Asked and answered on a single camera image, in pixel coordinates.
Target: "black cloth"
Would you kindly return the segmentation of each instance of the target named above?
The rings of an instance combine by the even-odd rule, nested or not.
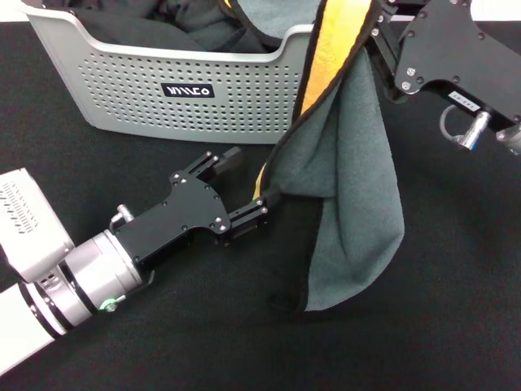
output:
[[[488,29],[521,51],[521,24]],[[143,211],[170,173],[229,147],[87,125],[28,24],[0,25],[0,59],[0,172],[26,167],[76,244],[118,204]],[[521,161],[493,134],[457,151],[433,94],[381,103],[406,232],[368,289],[321,313],[275,305],[298,294],[308,251],[313,203],[290,200],[230,248],[201,239],[173,257],[153,286],[4,375],[0,390],[519,389]],[[245,177],[217,186],[229,208],[248,201],[269,147],[246,151]],[[0,266],[0,289],[14,282]]]
[[[221,9],[218,0],[44,0],[74,12],[101,42],[182,51],[266,53],[251,29]]]

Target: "black fabric tablecloth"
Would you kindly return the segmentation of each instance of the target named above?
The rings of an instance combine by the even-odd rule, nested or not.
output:
[[[521,24],[487,29],[521,52]],[[208,150],[87,125],[29,24],[0,25],[0,80],[0,172],[26,167],[76,244],[119,203],[141,212],[158,202],[167,176]],[[493,134],[457,151],[437,129],[444,107],[432,94],[382,100],[406,233],[362,294],[319,314],[274,310],[268,292],[292,278],[276,262],[300,227],[275,222],[228,249],[192,246],[117,312],[0,378],[0,390],[519,389],[521,160]],[[250,183],[230,175],[217,187],[230,207],[247,202],[269,153],[246,150]],[[275,271],[260,274],[259,261]],[[14,282],[0,266],[0,290]]]

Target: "perforated basket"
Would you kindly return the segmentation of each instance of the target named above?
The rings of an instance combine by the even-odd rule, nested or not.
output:
[[[311,25],[291,28],[270,54],[170,51],[97,41],[65,11],[24,3],[19,9],[96,128],[189,141],[276,143],[290,125]]]

